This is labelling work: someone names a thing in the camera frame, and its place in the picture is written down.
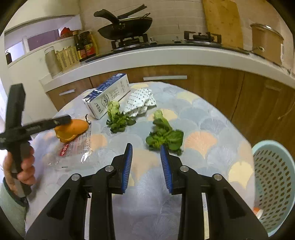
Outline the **person's left hand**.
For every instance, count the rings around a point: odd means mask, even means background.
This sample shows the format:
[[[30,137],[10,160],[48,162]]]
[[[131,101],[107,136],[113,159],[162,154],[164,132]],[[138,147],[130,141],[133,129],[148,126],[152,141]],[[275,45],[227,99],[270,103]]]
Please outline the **person's left hand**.
[[[3,171],[6,184],[9,189],[18,197],[22,198],[25,196],[22,185],[32,186],[36,183],[34,176],[34,149],[30,145],[24,145],[22,148],[22,160],[20,161],[21,171],[16,173],[13,172],[15,168],[15,160],[11,152],[8,152],[3,161]]]

